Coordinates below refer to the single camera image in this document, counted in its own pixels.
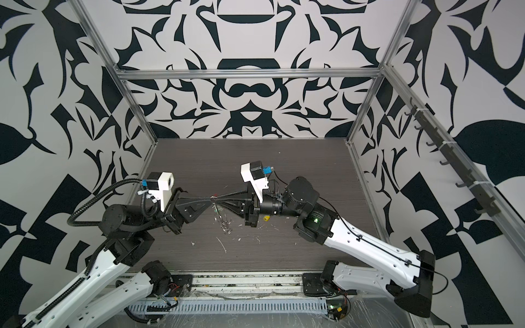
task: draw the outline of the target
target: dark wood tabletop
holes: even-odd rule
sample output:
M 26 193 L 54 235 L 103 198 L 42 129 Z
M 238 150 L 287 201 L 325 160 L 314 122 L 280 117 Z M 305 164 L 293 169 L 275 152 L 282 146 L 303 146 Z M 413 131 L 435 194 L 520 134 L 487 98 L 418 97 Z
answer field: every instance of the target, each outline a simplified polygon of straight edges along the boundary
M 341 216 L 377 236 L 343 139 L 161 139 L 147 173 L 173 172 L 175 186 L 191 194 L 222 195 L 245 189 L 240 166 L 258 160 L 273 166 L 285 182 L 304 176 Z M 229 235 L 215 222 L 212 208 L 184 225 L 180 235 L 151 230 L 155 242 L 133 270 L 153 260 L 175 271 L 321 270 L 327 260 L 365 266 L 346 253 L 299 237 L 292 228 L 294 217 L 261 219 L 257 228 L 244 226 L 233 214 L 228 213 L 228 219 L 233 229 Z

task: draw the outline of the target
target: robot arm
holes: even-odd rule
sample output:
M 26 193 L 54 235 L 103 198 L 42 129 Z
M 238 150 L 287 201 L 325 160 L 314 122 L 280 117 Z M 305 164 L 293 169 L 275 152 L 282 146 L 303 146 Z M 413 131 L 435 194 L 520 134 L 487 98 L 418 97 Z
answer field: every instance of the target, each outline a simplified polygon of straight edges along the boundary
M 71 215 L 68 224 L 96 225 L 107 240 L 95 251 L 84 272 L 22 320 L 14 316 L 4 327 L 98 327 L 135 301 L 150 294 L 162 296 L 168 292 L 171 275 L 159 261 L 153 261 L 131 280 L 93 301 L 104 287 L 128 271 L 148 252 L 154 242 L 148 230 L 169 226 L 174 233 L 179 234 L 182 224 L 189 223 L 187 220 L 182 221 L 177 228 L 165 215 L 166 209 L 173 207 L 179 197 L 186 194 L 180 188 L 173 190 L 173 174 L 152 173 L 145 180 L 124 180 L 108 187 L 106 193 L 125 183 L 141 183 L 143 187 L 139 195 L 142 195 L 143 201 L 152 198 L 156 204 L 152 208 L 156 210 L 145 213 L 142 206 L 115 204 L 106 209 L 100 222 L 75 222 L 76 217 L 101 199 L 106 191 L 81 206 Z M 176 216 L 173 209 L 170 215 Z
M 432 253 L 402 250 L 359 230 L 335 209 L 319 204 L 319 193 L 304 177 L 292 180 L 282 194 L 270 192 L 267 176 L 271 170 L 260 161 L 242 165 L 241 176 L 250 182 L 246 192 L 219 197 L 217 203 L 244 217 L 245 225 L 252 227 L 257 226 L 261 215 L 295 216 L 293 228 L 302 238 L 339 249 L 377 269 L 360 270 L 328 261 L 321 277 L 326 290 L 382 293 L 410 313 L 430 316 L 435 266 Z

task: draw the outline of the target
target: patterned backdrop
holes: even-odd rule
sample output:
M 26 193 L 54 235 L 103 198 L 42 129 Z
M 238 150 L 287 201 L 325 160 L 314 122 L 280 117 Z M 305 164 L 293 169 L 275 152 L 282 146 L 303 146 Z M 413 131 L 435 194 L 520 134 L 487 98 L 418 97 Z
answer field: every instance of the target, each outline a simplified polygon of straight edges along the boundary
M 346 137 L 371 78 L 130 81 L 158 137 Z
M 523 216 L 523 1 L 423 0 L 393 61 L 468 156 Z M 355 139 L 393 245 L 436 255 L 451 279 L 433 298 L 436 327 L 523 326 L 525 263 L 388 82 Z M 435 278 L 435 289 L 444 287 Z
M 525 2 L 424 0 L 393 60 L 523 217 Z
M 104 240 L 75 208 L 150 147 L 65 0 L 0 0 L 0 324 L 42 305 Z M 83 214 L 100 220 L 130 186 Z
M 85 0 L 126 69 L 378 66 L 406 0 Z

